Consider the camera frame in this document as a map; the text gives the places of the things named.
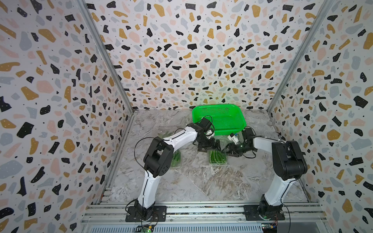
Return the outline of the clear container peppers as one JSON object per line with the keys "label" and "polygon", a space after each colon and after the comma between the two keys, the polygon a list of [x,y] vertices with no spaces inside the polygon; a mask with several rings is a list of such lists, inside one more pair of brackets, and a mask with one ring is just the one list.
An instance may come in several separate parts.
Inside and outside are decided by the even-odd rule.
{"label": "clear container peppers", "polygon": [[223,166],[227,164],[227,155],[220,150],[208,150],[207,151],[209,164],[212,166]]}
{"label": "clear container peppers", "polygon": [[171,162],[171,168],[178,168],[182,164],[182,153],[180,150],[177,150],[173,154],[172,162]]}
{"label": "clear container peppers", "polygon": [[164,139],[164,138],[167,138],[167,137],[170,137],[174,135],[174,131],[169,131],[169,130],[166,130],[166,131],[160,131],[157,136],[161,139]]}

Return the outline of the green plastic mesh basket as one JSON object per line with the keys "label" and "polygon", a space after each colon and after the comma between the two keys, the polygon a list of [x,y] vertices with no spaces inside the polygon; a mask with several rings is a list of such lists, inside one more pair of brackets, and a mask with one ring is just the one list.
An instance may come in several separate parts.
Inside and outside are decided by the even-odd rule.
{"label": "green plastic mesh basket", "polygon": [[192,110],[194,123],[200,121],[203,117],[212,119],[216,136],[235,134],[247,126],[241,109],[233,104],[203,105]]}

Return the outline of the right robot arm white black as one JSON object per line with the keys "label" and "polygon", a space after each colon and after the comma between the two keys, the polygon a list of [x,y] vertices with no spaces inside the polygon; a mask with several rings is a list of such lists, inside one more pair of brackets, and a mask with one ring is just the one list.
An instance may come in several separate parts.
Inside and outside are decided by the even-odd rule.
{"label": "right robot arm white black", "polygon": [[270,188],[262,195],[258,207],[251,213],[263,220],[283,220],[283,199],[293,183],[307,172],[307,164],[297,141],[283,141],[257,136],[251,127],[246,127],[242,138],[231,133],[228,135],[230,143],[223,149],[228,156],[241,157],[248,151],[258,150],[272,155],[274,179]]}

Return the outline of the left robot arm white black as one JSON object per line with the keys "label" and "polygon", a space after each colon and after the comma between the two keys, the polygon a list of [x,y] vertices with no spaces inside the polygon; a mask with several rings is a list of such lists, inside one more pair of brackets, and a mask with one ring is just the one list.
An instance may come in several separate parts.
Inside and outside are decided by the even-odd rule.
{"label": "left robot arm white black", "polygon": [[206,116],[169,137],[152,138],[143,159],[144,182],[139,197],[134,202],[136,211],[143,220],[149,219],[153,214],[160,178],[170,169],[174,153],[189,143],[196,143],[198,148],[203,150],[219,149],[220,143],[214,139],[214,133],[213,118]]}

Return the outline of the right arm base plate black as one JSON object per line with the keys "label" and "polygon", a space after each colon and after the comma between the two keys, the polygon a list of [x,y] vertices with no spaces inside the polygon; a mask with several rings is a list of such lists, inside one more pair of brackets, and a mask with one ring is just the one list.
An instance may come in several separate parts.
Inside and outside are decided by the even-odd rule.
{"label": "right arm base plate black", "polygon": [[244,205],[244,215],[247,221],[275,221],[285,220],[284,212],[280,206]]}

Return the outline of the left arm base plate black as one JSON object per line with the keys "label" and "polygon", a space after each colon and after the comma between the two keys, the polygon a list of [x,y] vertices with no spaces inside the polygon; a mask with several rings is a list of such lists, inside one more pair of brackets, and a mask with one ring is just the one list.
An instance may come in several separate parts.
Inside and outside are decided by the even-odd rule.
{"label": "left arm base plate black", "polygon": [[165,222],[166,213],[167,206],[165,205],[156,205],[145,210],[130,206],[127,210],[125,222]]}

